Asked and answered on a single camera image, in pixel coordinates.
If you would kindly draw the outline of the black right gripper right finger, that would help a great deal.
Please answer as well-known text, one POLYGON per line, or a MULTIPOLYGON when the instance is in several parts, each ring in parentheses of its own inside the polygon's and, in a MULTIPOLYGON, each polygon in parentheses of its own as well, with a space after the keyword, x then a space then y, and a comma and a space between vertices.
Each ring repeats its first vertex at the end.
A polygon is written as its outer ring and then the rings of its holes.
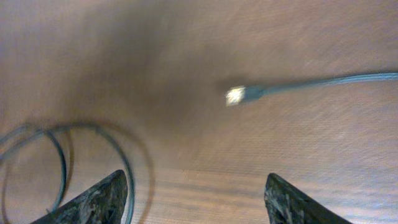
POLYGON ((271 224, 351 224, 275 173, 267 176, 264 202, 271 224))

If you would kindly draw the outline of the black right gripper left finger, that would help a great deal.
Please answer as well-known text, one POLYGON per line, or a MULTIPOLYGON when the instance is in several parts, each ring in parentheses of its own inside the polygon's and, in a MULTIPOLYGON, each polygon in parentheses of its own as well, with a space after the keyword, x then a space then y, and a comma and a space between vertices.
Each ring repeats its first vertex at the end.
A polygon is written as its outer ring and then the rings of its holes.
POLYGON ((126 199, 126 175, 123 170, 116 170, 32 224, 120 224, 126 199))

